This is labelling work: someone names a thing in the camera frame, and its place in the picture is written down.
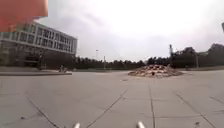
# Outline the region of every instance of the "cloud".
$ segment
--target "cloud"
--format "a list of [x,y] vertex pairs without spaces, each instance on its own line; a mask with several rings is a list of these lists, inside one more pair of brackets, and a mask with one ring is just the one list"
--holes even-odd
[[224,43],[222,0],[49,0],[39,22],[78,37],[78,55],[139,60]]

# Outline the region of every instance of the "pavement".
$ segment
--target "pavement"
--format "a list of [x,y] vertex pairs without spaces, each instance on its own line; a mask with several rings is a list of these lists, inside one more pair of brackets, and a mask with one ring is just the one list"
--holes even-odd
[[38,71],[38,72],[0,72],[0,76],[55,76],[55,75],[72,75],[72,73],[62,73],[55,71]]
[[223,128],[224,71],[0,77],[0,128]]

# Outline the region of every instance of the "distant building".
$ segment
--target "distant building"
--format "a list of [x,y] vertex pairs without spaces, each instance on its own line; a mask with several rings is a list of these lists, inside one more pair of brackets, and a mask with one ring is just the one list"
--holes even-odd
[[0,32],[0,65],[72,66],[77,39],[36,22]]

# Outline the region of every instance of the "red object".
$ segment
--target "red object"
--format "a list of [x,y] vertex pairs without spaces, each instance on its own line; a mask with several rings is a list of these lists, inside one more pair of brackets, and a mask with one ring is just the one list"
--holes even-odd
[[0,0],[0,32],[48,15],[48,0]]

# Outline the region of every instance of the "pile of rubble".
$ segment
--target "pile of rubble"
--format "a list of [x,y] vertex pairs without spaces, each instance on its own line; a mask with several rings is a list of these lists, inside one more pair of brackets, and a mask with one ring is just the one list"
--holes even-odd
[[142,77],[151,77],[151,76],[178,76],[182,75],[182,72],[176,71],[175,69],[163,65],[149,65],[142,68],[136,69],[128,73],[131,76],[142,76]]

